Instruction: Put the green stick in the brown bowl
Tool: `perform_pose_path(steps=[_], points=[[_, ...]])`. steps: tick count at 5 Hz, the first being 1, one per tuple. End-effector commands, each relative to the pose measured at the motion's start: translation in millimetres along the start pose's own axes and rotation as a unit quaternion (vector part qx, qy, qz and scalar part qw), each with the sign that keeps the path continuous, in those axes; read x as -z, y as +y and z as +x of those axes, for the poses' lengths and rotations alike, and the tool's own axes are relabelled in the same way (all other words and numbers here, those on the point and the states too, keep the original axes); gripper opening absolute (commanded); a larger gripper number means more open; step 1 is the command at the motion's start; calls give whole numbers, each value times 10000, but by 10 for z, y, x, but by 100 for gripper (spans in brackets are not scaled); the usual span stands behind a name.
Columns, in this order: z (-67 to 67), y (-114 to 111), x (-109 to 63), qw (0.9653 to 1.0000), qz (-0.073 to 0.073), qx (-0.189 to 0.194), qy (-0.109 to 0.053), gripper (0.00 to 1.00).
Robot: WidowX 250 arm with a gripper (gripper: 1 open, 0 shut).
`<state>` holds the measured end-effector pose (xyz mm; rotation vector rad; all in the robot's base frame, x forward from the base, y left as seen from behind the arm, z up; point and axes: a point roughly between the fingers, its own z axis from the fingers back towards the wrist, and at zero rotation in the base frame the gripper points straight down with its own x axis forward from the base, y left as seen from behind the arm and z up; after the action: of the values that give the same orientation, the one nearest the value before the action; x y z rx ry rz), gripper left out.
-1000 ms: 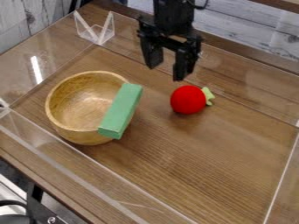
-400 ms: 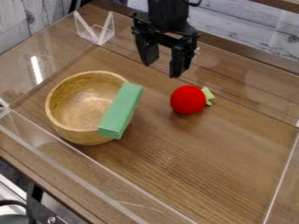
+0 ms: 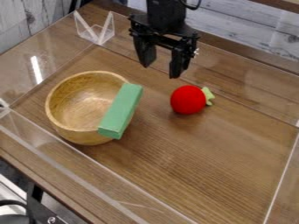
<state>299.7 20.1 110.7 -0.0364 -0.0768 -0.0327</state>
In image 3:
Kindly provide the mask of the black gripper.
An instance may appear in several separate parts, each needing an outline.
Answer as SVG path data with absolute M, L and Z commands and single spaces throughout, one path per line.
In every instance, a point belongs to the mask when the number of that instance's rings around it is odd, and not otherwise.
M 151 66 L 156 60 L 156 47 L 160 46 L 172 51 L 170 78 L 179 78 L 198 53 L 200 34 L 184 22 L 163 27 L 162 19 L 158 19 L 155 24 L 151 24 L 146 14 L 132 14 L 128 20 L 140 64 L 143 67 Z

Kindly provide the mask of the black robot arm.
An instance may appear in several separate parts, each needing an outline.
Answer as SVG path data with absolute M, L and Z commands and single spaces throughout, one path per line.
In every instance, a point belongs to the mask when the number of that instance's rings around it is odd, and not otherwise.
M 171 79 L 180 77 L 199 51 L 200 34 L 184 19 L 187 10 L 198 10 L 200 4 L 190 5 L 186 0 L 146 0 L 147 13 L 128 16 L 130 35 L 140 64 L 150 67 L 155 62 L 158 46 L 168 49 L 172 52 Z

